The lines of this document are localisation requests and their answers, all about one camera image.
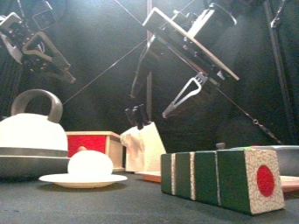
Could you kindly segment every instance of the green block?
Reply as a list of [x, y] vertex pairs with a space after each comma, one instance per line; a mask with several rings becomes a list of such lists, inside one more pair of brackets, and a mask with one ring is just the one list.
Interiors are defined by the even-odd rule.
[[162, 155], [162, 191], [172, 193], [172, 154]]
[[284, 207], [276, 152], [218, 150], [219, 203], [246, 214]]
[[216, 151], [195, 152], [195, 198], [198, 201], [218, 205], [218, 169], [216, 169]]
[[175, 195], [191, 199], [191, 153], [175, 153]]

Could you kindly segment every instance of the metal rod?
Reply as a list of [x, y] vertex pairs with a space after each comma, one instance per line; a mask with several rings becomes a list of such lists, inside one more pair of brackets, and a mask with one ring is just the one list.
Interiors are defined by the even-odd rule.
[[275, 68], [276, 68], [280, 91], [282, 91], [282, 96], [284, 101], [284, 115], [286, 115], [287, 128], [288, 128], [288, 134], [290, 134], [288, 136], [291, 137], [290, 144], [298, 144], [298, 132], [295, 130], [295, 115], [294, 115], [292, 104], [290, 99], [290, 91], [288, 91], [287, 81], [286, 81], [286, 69], [284, 69], [284, 63], [282, 59], [282, 51], [280, 51], [280, 45], [278, 41], [276, 29], [272, 29], [271, 27], [274, 13], [271, 10], [271, 5], [268, 0], [266, 0], [264, 2], [264, 10], [266, 10], [268, 34], [271, 38], [271, 45], [272, 45], [274, 56], [275, 56]]
[[[147, 0], [147, 16], [150, 15], [152, 8], [154, 8], [154, 1]], [[150, 42], [152, 36], [154, 36], [152, 33], [148, 31], [147, 43]], [[154, 76], [151, 72], [147, 76], [147, 83], [146, 83], [146, 112], [150, 121], [152, 120], [152, 109], [154, 109]]]

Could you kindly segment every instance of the red box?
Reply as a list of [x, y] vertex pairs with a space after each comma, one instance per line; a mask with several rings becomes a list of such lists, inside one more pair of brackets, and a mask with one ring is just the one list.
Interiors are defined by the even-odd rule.
[[68, 136], [68, 157], [84, 146], [88, 150], [103, 152], [113, 163], [113, 171], [123, 171], [123, 145], [120, 136], [111, 131], [71, 131]]

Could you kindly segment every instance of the kettle handle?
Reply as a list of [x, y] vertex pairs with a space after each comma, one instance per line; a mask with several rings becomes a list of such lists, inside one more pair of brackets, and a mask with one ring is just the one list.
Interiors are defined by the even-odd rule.
[[61, 101], [55, 94], [43, 89], [27, 90], [16, 96], [12, 105], [12, 116], [24, 113], [28, 102], [31, 101], [32, 98], [40, 95], [45, 95], [51, 99], [51, 113], [48, 114], [48, 121], [59, 123], [63, 111]]

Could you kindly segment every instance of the green and white striped block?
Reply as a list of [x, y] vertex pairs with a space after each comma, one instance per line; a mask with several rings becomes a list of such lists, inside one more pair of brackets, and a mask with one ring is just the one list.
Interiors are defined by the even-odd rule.
[[163, 154], [162, 191], [188, 200], [218, 205], [216, 152]]

